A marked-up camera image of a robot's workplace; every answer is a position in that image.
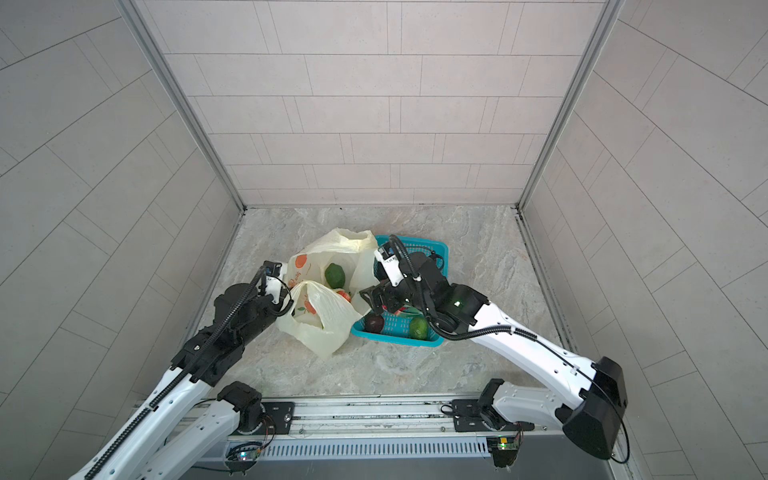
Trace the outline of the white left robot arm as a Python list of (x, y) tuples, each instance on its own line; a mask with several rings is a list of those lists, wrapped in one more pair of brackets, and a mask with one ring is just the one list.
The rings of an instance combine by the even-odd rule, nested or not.
[(230, 434), (273, 432), (254, 388), (235, 381), (208, 395), (246, 346), (292, 307), (283, 275), (283, 264), (266, 261), (250, 282), (230, 287), (213, 324), (184, 344), (153, 393), (74, 478), (179, 479)]

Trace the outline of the dark purple round fruit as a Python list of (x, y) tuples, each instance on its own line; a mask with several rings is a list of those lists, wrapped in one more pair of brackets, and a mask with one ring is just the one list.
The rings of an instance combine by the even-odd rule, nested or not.
[(385, 325), (385, 319), (380, 315), (368, 314), (363, 320), (364, 331), (372, 334), (380, 334)]

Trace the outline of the green custard apple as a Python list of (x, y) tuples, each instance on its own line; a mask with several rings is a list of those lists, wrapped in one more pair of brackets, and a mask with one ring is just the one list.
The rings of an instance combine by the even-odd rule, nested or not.
[(426, 341), (429, 338), (429, 330), (429, 324), (424, 317), (413, 317), (409, 324), (409, 337), (414, 340)]

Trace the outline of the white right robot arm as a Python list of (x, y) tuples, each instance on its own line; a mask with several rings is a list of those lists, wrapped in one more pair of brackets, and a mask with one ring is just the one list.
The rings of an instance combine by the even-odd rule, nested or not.
[(484, 294), (449, 282), (434, 258), (410, 254), (394, 240), (376, 251), (374, 274), (378, 284), (360, 293), (374, 313), (413, 307), (441, 338), (486, 347), (546, 387), (547, 394), (534, 400), (509, 382), (490, 380), (477, 406), (487, 427), (500, 431), (518, 422), (551, 426), (587, 454), (612, 459), (617, 440), (628, 436), (627, 391), (617, 362), (591, 360), (557, 346), (513, 320)]

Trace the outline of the red apple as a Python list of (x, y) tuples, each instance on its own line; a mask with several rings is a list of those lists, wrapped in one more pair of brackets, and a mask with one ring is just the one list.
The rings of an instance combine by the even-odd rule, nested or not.
[(344, 298), (347, 302), (351, 303), (351, 296), (343, 289), (336, 290), (336, 293)]

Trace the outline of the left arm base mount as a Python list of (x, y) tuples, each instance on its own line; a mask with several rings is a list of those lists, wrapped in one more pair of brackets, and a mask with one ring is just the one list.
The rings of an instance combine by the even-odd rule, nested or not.
[(259, 391), (239, 381), (224, 387), (216, 400), (232, 407), (236, 415), (237, 434), (269, 436), (290, 432), (294, 402), (266, 401)]

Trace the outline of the translucent cream plastic bag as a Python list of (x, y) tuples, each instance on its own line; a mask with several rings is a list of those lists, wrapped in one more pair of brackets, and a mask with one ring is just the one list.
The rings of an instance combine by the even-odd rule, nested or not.
[[(304, 247), (287, 262), (284, 281), (294, 306), (276, 320), (277, 328), (294, 337), (322, 359), (328, 359), (348, 339), (354, 323), (370, 307), (358, 292), (378, 284), (374, 253), (378, 243), (369, 230), (335, 228)], [(328, 287), (324, 271), (330, 263), (346, 273), (343, 288), (351, 303)]]

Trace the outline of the dark green avocado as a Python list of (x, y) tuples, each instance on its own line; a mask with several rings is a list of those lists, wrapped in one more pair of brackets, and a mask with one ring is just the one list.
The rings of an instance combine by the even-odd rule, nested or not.
[(325, 281), (331, 289), (343, 289), (346, 283), (346, 273), (341, 265), (330, 263), (324, 271)]

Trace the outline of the pink dragon fruit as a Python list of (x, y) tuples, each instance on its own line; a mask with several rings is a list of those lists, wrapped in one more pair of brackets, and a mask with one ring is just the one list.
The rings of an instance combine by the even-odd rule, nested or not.
[(392, 310), (392, 311), (384, 310), (384, 313), (391, 316), (399, 317), (399, 318), (406, 318), (406, 317), (411, 318), (411, 317), (422, 316), (422, 312), (414, 308), (413, 306), (403, 306), (398, 310)]

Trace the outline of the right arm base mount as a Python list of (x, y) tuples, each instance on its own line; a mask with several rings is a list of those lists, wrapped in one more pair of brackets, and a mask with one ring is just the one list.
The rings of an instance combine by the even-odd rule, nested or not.
[(440, 411), (452, 419), (454, 429), (459, 433), (533, 431), (533, 423), (510, 422), (493, 407), (494, 395), (503, 383), (502, 379), (491, 379), (478, 399), (454, 399), (443, 404)]

